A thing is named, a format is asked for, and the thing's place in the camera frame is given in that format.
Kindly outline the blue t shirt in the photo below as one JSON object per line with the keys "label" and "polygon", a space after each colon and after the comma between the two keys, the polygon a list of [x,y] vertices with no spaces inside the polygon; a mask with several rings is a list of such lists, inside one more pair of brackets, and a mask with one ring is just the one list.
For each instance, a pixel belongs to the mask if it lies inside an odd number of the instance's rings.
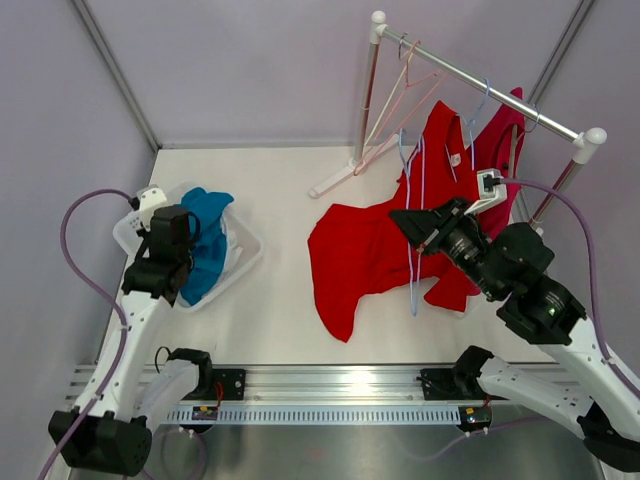
{"label": "blue t shirt", "polygon": [[225,209],[234,197],[225,192],[207,192],[201,187],[187,191],[180,202],[192,217],[189,219],[191,235],[196,224],[200,231],[194,243],[193,269],[180,293],[189,306],[195,306],[216,285],[227,257],[227,235],[222,228]]}

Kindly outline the red t shirt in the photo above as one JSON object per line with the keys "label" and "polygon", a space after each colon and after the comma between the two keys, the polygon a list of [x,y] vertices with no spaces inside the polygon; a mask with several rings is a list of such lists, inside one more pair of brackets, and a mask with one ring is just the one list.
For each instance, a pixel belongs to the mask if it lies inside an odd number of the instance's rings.
{"label": "red t shirt", "polygon": [[425,302],[464,312],[478,289],[443,254],[417,256],[390,211],[432,209],[453,197],[478,198],[476,175],[462,140],[459,116],[443,102],[429,114],[421,143],[412,153],[410,174],[394,196],[359,208],[332,205],[308,239],[316,310],[336,339],[350,339],[359,300],[409,283],[410,271],[436,278]]}

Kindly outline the white t shirt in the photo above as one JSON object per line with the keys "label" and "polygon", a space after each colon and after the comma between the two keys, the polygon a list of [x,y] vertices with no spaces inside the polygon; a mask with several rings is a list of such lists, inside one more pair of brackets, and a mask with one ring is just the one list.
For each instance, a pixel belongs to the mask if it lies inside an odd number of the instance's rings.
{"label": "white t shirt", "polygon": [[214,288],[242,253],[223,215],[202,219],[192,211],[171,208],[153,215],[144,246],[137,257],[170,275],[182,275],[191,297]]}

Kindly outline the pink wire hanger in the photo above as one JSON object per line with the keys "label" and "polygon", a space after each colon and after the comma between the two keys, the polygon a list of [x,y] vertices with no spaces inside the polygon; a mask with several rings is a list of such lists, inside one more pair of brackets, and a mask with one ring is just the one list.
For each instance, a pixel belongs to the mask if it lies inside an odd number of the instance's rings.
{"label": "pink wire hanger", "polygon": [[447,74],[440,68],[422,76],[416,76],[412,72],[412,65],[418,57],[417,50],[419,47],[421,47],[421,41],[415,40],[409,45],[407,50],[400,53],[400,72],[405,66],[405,61],[410,61],[406,78],[401,81],[390,103],[389,109],[387,110],[389,117],[385,117],[380,124],[379,136],[374,138],[368,147],[364,147],[364,141],[369,135],[386,100],[383,102],[373,125],[371,127],[365,126],[362,146],[353,154],[352,176],[363,174],[366,169],[391,146],[392,139],[400,135],[401,130],[410,122],[412,117],[421,110],[426,101],[446,79]]}

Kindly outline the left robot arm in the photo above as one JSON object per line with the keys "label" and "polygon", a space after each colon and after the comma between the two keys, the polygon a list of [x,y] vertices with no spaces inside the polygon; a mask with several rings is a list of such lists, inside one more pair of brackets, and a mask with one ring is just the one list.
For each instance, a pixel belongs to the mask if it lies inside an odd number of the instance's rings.
{"label": "left robot arm", "polygon": [[187,348],[175,350],[151,383],[139,386],[154,339],[193,268],[198,233],[195,216],[180,205],[160,207],[151,216],[115,305],[120,327],[73,407],[55,412],[49,422],[53,455],[69,467],[138,475],[169,410],[188,396],[202,399],[212,392],[209,353]]}

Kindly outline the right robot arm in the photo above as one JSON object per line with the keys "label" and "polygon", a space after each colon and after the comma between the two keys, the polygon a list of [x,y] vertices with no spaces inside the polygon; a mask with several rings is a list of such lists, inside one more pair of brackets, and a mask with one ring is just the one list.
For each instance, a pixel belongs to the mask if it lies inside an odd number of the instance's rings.
{"label": "right robot arm", "polygon": [[621,380],[614,356],[599,345],[596,325],[571,292],[546,275],[554,258],[528,224],[506,226],[495,238],[454,198],[430,210],[393,210],[389,216],[423,256],[442,254],[486,296],[497,317],[528,344],[560,364],[577,382],[561,388],[526,373],[494,353],[468,347],[451,369],[449,386],[467,398],[500,397],[563,426],[601,462],[639,470],[637,378]]}

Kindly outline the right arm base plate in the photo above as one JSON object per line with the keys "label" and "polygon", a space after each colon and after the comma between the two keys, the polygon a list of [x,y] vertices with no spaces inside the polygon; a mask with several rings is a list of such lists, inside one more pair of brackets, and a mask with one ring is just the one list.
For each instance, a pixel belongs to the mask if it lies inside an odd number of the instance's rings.
{"label": "right arm base plate", "polygon": [[502,400],[482,390],[475,376],[453,368],[424,368],[415,380],[425,400]]}

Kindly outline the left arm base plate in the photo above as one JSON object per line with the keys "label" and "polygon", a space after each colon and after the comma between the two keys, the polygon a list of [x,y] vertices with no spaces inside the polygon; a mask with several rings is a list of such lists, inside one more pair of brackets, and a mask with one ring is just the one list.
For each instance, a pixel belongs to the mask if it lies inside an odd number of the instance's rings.
{"label": "left arm base plate", "polygon": [[243,401],[246,370],[213,368],[198,381],[196,389],[185,397],[197,401]]}

